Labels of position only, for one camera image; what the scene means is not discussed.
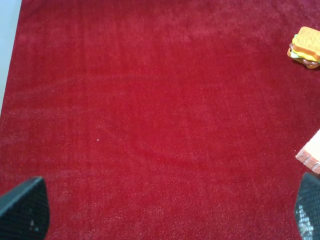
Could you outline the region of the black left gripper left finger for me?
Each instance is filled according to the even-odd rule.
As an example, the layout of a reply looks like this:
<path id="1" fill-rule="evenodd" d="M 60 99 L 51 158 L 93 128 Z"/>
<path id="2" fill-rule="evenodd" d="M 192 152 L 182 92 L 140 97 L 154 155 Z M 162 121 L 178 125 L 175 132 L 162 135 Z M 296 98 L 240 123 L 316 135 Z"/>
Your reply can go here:
<path id="1" fill-rule="evenodd" d="M 2 240 L 44 240 L 50 225 L 46 182 L 36 176 L 0 196 Z"/>

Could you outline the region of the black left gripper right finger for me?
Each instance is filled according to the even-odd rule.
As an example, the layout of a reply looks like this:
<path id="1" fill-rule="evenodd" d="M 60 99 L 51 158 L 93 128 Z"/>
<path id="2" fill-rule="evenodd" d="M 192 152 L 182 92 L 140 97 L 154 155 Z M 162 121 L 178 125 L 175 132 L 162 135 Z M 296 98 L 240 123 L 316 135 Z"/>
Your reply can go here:
<path id="1" fill-rule="evenodd" d="M 294 216 L 303 240 L 320 240 L 320 177 L 305 173 L 301 179 Z"/>

